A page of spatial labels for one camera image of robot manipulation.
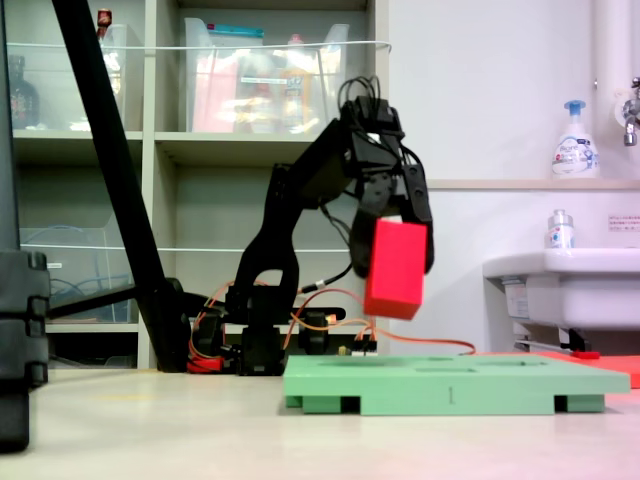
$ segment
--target white shelving unit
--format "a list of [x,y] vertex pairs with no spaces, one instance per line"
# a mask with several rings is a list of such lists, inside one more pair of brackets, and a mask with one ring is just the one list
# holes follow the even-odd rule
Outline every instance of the white shelving unit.
[[[299,33],[306,43],[320,42],[336,23],[350,25],[349,40],[386,41],[388,0],[89,0],[89,3],[94,18],[99,8],[111,9],[114,23],[129,24],[148,47],[144,57],[141,55],[142,125],[140,131],[126,132],[129,148],[157,245],[170,250],[160,251],[166,275],[178,277],[187,291],[208,295],[235,276],[240,252],[260,226],[271,167],[295,161],[315,136],[186,132],[184,52],[155,47],[184,45],[185,17],[262,27],[266,45],[286,43],[293,33]],[[63,43],[49,0],[7,0],[6,9],[8,42]],[[377,73],[384,96],[388,87],[386,57],[385,49],[372,48],[364,55],[353,55],[348,68],[358,74]],[[66,224],[97,228],[106,224],[112,209],[97,168],[90,132],[16,130],[14,138],[21,227]],[[341,199],[335,202],[332,211],[348,220],[353,215],[353,203]],[[299,254],[301,282],[330,276],[342,270],[348,261],[344,245],[316,212],[305,214],[301,220],[295,246],[316,251]],[[236,251],[172,250],[183,248]],[[362,289],[354,277],[347,278],[341,286]],[[350,317],[361,314],[360,307],[351,299],[328,294],[318,299],[318,305],[323,303],[348,309]],[[46,328],[54,342],[62,334],[65,338],[66,334],[137,334],[138,366],[154,365],[146,329],[139,328],[138,323],[55,323]],[[331,333],[355,335],[359,330],[357,326],[349,326]],[[240,331],[241,327],[228,328],[229,334]]]

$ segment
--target white pipe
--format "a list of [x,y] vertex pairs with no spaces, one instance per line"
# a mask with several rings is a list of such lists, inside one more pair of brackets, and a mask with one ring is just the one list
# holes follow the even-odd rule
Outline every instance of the white pipe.
[[594,0],[594,139],[604,177],[636,176],[629,159],[639,147],[625,147],[624,130],[614,117],[620,97],[629,95],[633,60],[631,0]]

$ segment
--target label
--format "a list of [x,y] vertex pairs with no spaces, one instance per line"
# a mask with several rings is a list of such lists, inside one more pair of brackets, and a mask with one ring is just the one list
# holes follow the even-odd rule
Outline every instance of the label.
[[610,232],[640,232],[640,215],[609,215]]
[[504,286],[507,294],[507,311],[510,317],[529,318],[527,287],[522,283]]
[[266,83],[268,85],[286,85],[284,78],[240,77],[240,83]]
[[575,238],[571,225],[556,225],[547,233],[547,248],[574,248]]
[[598,151],[587,138],[564,137],[551,164],[556,175],[586,172],[599,166]]

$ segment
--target soap dispenser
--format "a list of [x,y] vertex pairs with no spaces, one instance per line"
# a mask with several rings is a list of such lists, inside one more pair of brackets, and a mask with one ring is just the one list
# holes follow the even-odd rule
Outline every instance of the soap dispenser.
[[556,154],[551,164],[553,178],[598,178],[600,158],[598,150],[582,123],[580,110],[587,104],[582,100],[571,100],[564,104],[569,110],[569,124],[560,137]]

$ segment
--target floor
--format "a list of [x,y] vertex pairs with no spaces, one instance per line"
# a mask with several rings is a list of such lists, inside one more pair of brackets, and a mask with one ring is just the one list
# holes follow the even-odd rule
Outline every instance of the floor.
[[604,414],[302,416],[280,378],[54,371],[2,480],[633,479],[640,391]]

